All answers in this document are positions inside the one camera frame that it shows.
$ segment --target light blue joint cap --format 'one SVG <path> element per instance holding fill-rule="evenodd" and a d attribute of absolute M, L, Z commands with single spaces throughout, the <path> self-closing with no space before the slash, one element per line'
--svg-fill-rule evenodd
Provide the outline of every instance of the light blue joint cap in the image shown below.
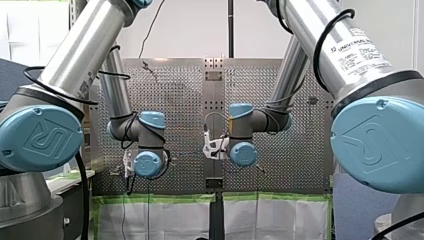
<path fill-rule="evenodd" d="M 256 158 L 258 157 L 258 152 L 256 151 L 255 145 L 249 142 L 237 143 L 230 153 L 231 161 L 240 166 L 248 167 L 256 163 Z"/>
<path fill-rule="evenodd" d="M 289 130 L 289 128 L 293 124 L 293 116 L 292 116 L 292 114 L 289 113 L 289 116 L 288 117 L 289 117 L 289 119 L 287 119 L 287 123 L 286 123 L 286 126 L 284 126 L 283 131 Z"/>
<path fill-rule="evenodd" d="M 79 120 L 52 105 L 20 109 L 0 123 L 0 165 L 18 172 L 44 172 L 70 161 L 81 147 Z"/>
<path fill-rule="evenodd" d="M 143 111 L 138 118 L 150 127 L 165 129 L 165 114 L 161 112 Z"/>
<path fill-rule="evenodd" d="M 153 0 L 132 0 L 132 2 L 140 9 L 147 8 L 152 4 Z"/>
<path fill-rule="evenodd" d="M 331 147 L 357 181 L 390 193 L 424 193 L 424 106 L 367 97 L 333 122 Z"/>
<path fill-rule="evenodd" d="M 162 170 L 161 158 L 153 152 L 144 151 L 135 158 L 135 173 L 140 177 L 154 177 Z"/>
<path fill-rule="evenodd" d="M 233 103 L 230 105 L 230 116 L 233 119 L 244 117 L 253 112 L 251 103 Z"/>

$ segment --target white cloth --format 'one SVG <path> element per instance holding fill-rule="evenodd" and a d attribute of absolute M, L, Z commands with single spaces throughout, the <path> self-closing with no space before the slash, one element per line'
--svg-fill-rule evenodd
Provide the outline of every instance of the white cloth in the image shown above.
<path fill-rule="evenodd" d="M 195 240 L 209 236 L 209 203 L 147 203 L 100 207 L 99 240 Z"/>
<path fill-rule="evenodd" d="M 328 202 L 226 201 L 226 240 L 327 240 Z"/>

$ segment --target wire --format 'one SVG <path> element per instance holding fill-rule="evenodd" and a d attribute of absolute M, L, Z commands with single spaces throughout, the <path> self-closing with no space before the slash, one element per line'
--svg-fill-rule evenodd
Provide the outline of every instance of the wire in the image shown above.
<path fill-rule="evenodd" d="M 131 79 L 131 76 L 128 74 L 123 74 L 123 73 L 113 73 L 113 72 L 106 72 L 106 71 L 98 71 L 99 74 L 103 74 L 103 75 L 109 75 L 109 76 L 113 76 L 113 77 L 119 77 L 119 79 L 127 81 Z"/>
<path fill-rule="evenodd" d="M 299 86 L 297 86 L 297 88 L 295 90 L 293 90 L 293 92 L 289 96 L 283 97 L 283 98 L 278 99 L 276 101 L 268 101 L 268 102 L 266 102 L 266 104 L 278 104 L 278 103 L 282 103 L 282 102 L 284 102 L 284 101 L 286 101 L 286 100 L 294 97 L 294 95 L 296 95 L 296 93 L 299 92 L 300 89 L 303 87 L 303 84 L 304 83 L 305 83 L 305 78 L 302 79 L 302 81 L 300 82 Z"/>
<path fill-rule="evenodd" d="M 378 233 L 377 235 L 375 235 L 373 238 L 371 238 L 371 240 L 382 240 L 384 239 L 384 236 L 393 232 L 396 229 L 399 229 L 405 225 L 408 225 L 410 223 L 413 223 L 415 221 L 421 220 L 424 218 L 424 212 L 418 213 L 414 216 L 411 216 L 407 219 L 404 219 L 398 223 L 393 224 L 392 226 L 384 229 L 383 231 L 381 231 L 380 233 Z"/>
<path fill-rule="evenodd" d="M 159 179 L 159 178 L 161 178 L 163 175 L 165 175 L 166 174 L 166 172 L 168 172 L 168 169 L 169 169 L 169 165 L 171 164 L 171 159 L 168 159 L 168 162 L 166 163 L 166 167 L 165 167 L 165 169 L 162 171 L 162 173 L 161 174 L 159 174 L 158 176 L 156 176 L 156 177 L 153 177 L 153 178 L 146 178 L 147 180 L 150 180 L 150 181 L 154 181 L 154 180 L 157 180 L 157 179 Z"/>
<path fill-rule="evenodd" d="M 160 3 L 160 5 L 159 5 L 159 7 L 158 7 L 158 10 L 156 11 L 155 17 L 153 18 L 153 21 L 152 21 L 152 23 L 150 24 L 149 31 L 147 32 L 147 35 L 146 35 L 146 37 L 144 38 L 143 43 L 142 43 L 142 45 L 141 45 L 141 50 L 140 50 L 140 54 L 138 55 L 138 58 L 141 58 L 141 55 L 142 55 L 142 54 L 143 54 L 143 52 L 144 52 L 144 45 L 146 44 L 146 41 L 147 41 L 147 39 L 149 38 L 150 33 L 152 32 L 153 25 L 155 24 L 156 19 L 157 19 L 158 15 L 159 15 L 160 9 L 162 8 L 162 5 L 163 5 L 164 3 L 165 3 L 165 0 L 162 0 L 162 2 Z"/>
<path fill-rule="evenodd" d="M 4 108 L 6 108 L 7 102 L 4 101 L 0 101 L 0 113 L 3 112 Z"/>
<path fill-rule="evenodd" d="M 130 121 L 127 121 L 127 124 L 125 125 L 125 129 L 124 129 L 124 136 L 121 139 L 121 148 L 123 150 L 128 149 L 129 147 L 131 147 L 131 145 L 133 145 L 134 141 L 131 141 L 130 137 L 128 136 L 128 132 L 131 129 L 132 124 L 134 123 L 135 119 L 137 118 L 137 112 L 133 112 L 133 117 L 131 118 Z M 128 145 L 124 146 L 125 141 L 131 141 Z"/>
<path fill-rule="evenodd" d="M 50 93 L 53 93 L 55 95 L 61 96 L 63 98 L 75 101 L 75 102 L 79 102 L 79 103 L 83 103 L 83 104 L 87 104 L 87 105 L 98 105 L 99 103 L 97 102 L 92 102 L 92 101 L 88 101 L 88 100 L 83 100 L 83 99 L 79 99 L 79 98 L 74 98 L 71 96 L 68 96 L 64 93 L 61 93 L 59 91 L 54 90 L 53 88 L 47 86 L 46 84 L 38 81 L 37 79 L 35 79 L 29 72 L 30 71 L 34 71 L 34 70 L 43 70 L 45 67 L 42 66 L 34 66 L 34 67 L 27 67 L 24 69 L 24 75 L 26 78 L 28 78 L 28 80 L 30 80 L 31 82 L 37 84 L 38 86 L 46 89 L 47 91 L 49 91 Z"/>
<path fill-rule="evenodd" d="M 281 10 L 280 10 L 280 0 L 276 1 L 277 4 L 277 18 L 278 21 L 280 22 L 280 25 L 284 28 L 284 30 L 286 30 L 288 33 L 293 34 L 293 31 L 284 23 L 283 21 L 283 16 L 281 15 Z"/>
<path fill-rule="evenodd" d="M 133 193 L 134 190 L 134 183 L 135 183 L 135 178 L 137 177 L 136 174 L 134 174 L 133 179 L 131 181 L 131 186 L 130 186 L 130 190 L 127 192 L 128 196 L 131 196 L 131 194 Z"/>
<path fill-rule="evenodd" d="M 138 121 L 143 127 L 145 127 L 147 130 L 149 130 L 149 132 L 153 133 L 156 137 L 160 138 L 160 140 L 163 141 L 163 144 L 166 143 L 166 139 L 160 135 L 159 133 L 157 133 L 156 131 L 154 131 L 153 129 L 150 128 L 150 126 L 148 126 L 147 124 L 143 123 L 142 121 Z"/>
<path fill-rule="evenodd" d="M 222 114 L 220 112 L 210 112 L 210 113 L 206 114 L 206 116 L 205 116 L 205 124 L 206 124 L 206 121 L 208 121 L 208 118 L 212 115 L 221 116 L 224 119 L 224 121 L 227 121 L 227 118 L 224 116 L 224 114 Z"/>
<path fill-rule="evenodd" d="M 265 111 L 265 110 L 263 110 L 263 109 L 260 109 L 260 108 L 255 108 L 255 110 L 257 110 L 257 111 L 259 111 L 259 112 L 262 112 L 262 113 L 264 113 L 264 114 L 265 114 L 268 118 L 271 118 L 271 120 L 275 123 L 275 125 L 277 125 L 277 129 L 278 129 L 278 130 L 280 130 L 280 123 L 278 123 L 277 119 L 275 119 L 275 117 L 274 117 L 274 116 L 272 116 L 272 114 L 270 114 L 269 112 L 267 112 L 267 111 Z M 276 133 L 268 132 L 268 134 L 276 135 L 276 134 L 277 134 L 277 132 L 276 132 Z"/>
<path fill-rule="evenodd" d="M 315 47 L 314 50 L 314 55 L 313 55 L 313 70 L 314 70 L 314 74 L 315 74 L 315 78 L 318 82 L 318 84 L 321 86 L 322 89 L 324 89 L 326 92 L 328 92 L 327 86 L 325 85 L 324 81 L 322 80 L 322 75 L 321 75 L 321 70 L 319 67 L 319 58 L 321 55 L 321 50 L 322 50 L 322 46 L 324 45 L 324 41 L 327 38 L 328 34 L 330 34 L 331 30 L 333 30 L 334 26 L 341 20 L 350 17 L 350 18 L 354 18 L 355 17 L 355 10 L 353 9 L 346 9 L 343 10 L 342 12 L 340 12 L 336 17 L 334 17 L 328 24 L 327 26 L 324 28 L 324 31 L 321 33 L 321 36 L 319 37 L 318 41 L 317 41 L 317 45 Z"/>
<path fill-rule="evenodd" d="M 90 224 L 90 189 L 88 188 L 87 173 L 85 171 L 84 161 L 78 151 L 75 155 L 78 164 L 78 169 L 81 176 L 82 198 L 83 198 L 83 219 L 81 240 L 88 240 L 88 228 Z"/>
<path fill-rule="evenodd" d="M 109 53 L 112 52 L 113 50 L 118 49 L 120 50 L 121 47 L 119 45 L 115 45 L 113 46 Z M 55 89 L 53 89 L 52 87 L 49 87 L 48 85 L 38 81 L 38 79 L 34 78 L 29 72 L 30 71 L 34 71 L 34 70 L 44 70 L 45 67 L 44 66 L 33 66 L 33 67 L 27 67 L 24 69 L 24 75 L 26 78 L 28 78 L 28 80 L 30 80 L 31 82 L 37 84 L 38 86 L 46 89 L 47 91 L 49 91 L 50 93 L 53 93 L 55 95 L 58 95 L 60 97 L 75 101 L 75 102 L 79 102 L 82 104 L 87 104 L 87 105 L 98 105 L 98 102 L 93 102 L 93 101 L 89 101 L 89 100 L 84 100 L 84 99 L 80 99 L 80 98 L 74 98 L 71 96 L 68 96 L 67 94 L 61 93 L 59 91 L 56 91 Z M 122 73 L 112 73 L 112 72 L 106 72 L 106 71 L 98 71 L 98 73 L 100 74 L 104 74 L 104 75 L 109 75 L 109 76 L 115 76 L 115 77 L 119 77 L 119 79 L 121 80 L 130 80 L 131 76 L 128 74 L 122 74 Z"/>

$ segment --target perforated metal panel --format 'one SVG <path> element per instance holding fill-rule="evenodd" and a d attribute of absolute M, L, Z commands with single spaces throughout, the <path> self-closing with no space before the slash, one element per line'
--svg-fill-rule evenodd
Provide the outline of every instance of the perforated metal panel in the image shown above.
<path fill-rule="evenodd" d="M 264 107 L 276 81 L 280 60 L 225 61 L 225 106 L 251 102 Z M 313 105 L 311 99 L 317 98 Z M 254 134 L 259 153 L 257 168 L 237 169 L 225 163 L 225 191 L 278 191 L 323 193 L 329 187 L 331 158 L 328 138 L 330 105 L 328 95 L 308 71 L 304 86 L 294 100 L 293 125 L 276 136 Z"/>
<path fill-rule="evenodd" d="M 204 115 L 211 111 L 213 104 L 214 109 L 220 109 L 220 101 L 224 102 L 225 113 L 234 102 L 265 106 L 281 60 L 225 59 L 224 81 L 212 85 L 209 82 L 207 86 L 211 87 L 204 85 L 207 83 L 205 71 L 210 70 L 204 65 L 204 59 L 145 61 L 153 74 L 143 68 L 142 60 L 124 60 L 125 71 L 132 76 L 128 81 L 132 107 L 136 111 L 165 113 L 166 148 L 177 158 L 162 178 L 151 183 L 149 190 L 166 194 L 204 193 L 205 177 L 215 172 L 209 167 L 212 166 L 211 160 L 205 160 L 202 153 Z M 95 195 L 121 194 L 125 190 L 122 177 L 124 151 L 119 142 L 106 134 L 109 116 L 101 89 L 97 89 L 92 98 L 98 98 L 100 105 L 91 109 L 94 148 L 91 152 L 92 156 L 98 155 L 94 157 L 93 165 L 99 171 L 93 190 Z M 314 98 L 318 102 L 310 104 Z M 332 157 L 328 138 L 332 102 L 315 83 L 312 72 L 308 72 L 294 104 L 293 126 L 288 131 L 276 136 L 254 135 L 259 166 L 264 172 L 254 167 L 240 170 L 225 161 L 224 169 L 219 168 L 214 173 L 217 177 L 224 177 L 224 191 L 323 193 L 329 188 Z M 221 132 L 225 128 L 221 122 L 213 124 L 217 129 L 210 130 Z M 134 191 L 146 192 L 147 181 L 137 178 Z"/>
<path fill-rule="evenodd" d="M 203 59 L 145 60 L 153 71 L 143 69 L 141 60 L 124 60 L 124 69 L 132 79 L 128 89 L 134 111 L 155 110 L 165 113 L 167 128 L 165 148 L 176 159 L 160 179 L 151 183 L 150 191 L 158 193 L 203 193 L 203 121 L 202 80 Z M 109 122 L 104 97 L 99 89 L 100 105 L 95 128 L 98 136 L 102 171 L 95 179 L 95 194 L 115 194 L 125 190 L 122 177 L 124 151 L 120 142 L 106 132 Z M 146 192 L 147 181 L 136 179 L 134 192 Z"/>

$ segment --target robotic arm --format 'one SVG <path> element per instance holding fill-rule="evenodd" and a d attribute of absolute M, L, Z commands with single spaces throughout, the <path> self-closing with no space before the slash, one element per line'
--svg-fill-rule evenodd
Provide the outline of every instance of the robotic arm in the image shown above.
<path fill-rule="evenodd" d="M 151 0 L 92 0 L 38 80 L 18 89 L 0 114 L 0 168 L 43 172 L 60 167 L 79 151 L 84 100 L 99 69 L 122 72 L 114 42 Z M 132 112 L 126 83 L 101 75 L 111 117 L 108 132 L 117 140 L 138 141 L 135 172 L 153 177 L 166 165 L 165 117 Z"/>
<path fill-rule="evenodd" d="M 224 149 L 231 161 L 252 165 L 257 155 L 252 134 L 290 127 L 291 99 L 309 58 L 318 83 L 335 99 L 331 146 L 343 168 L 380 191 L 423 193 L 421 74 L 396 70 L 355 25 L 354 11 L 342 11 L 335 0 L 262 1 L 284 17 L 293 37 L 267 106 L 230 106 Z"/>

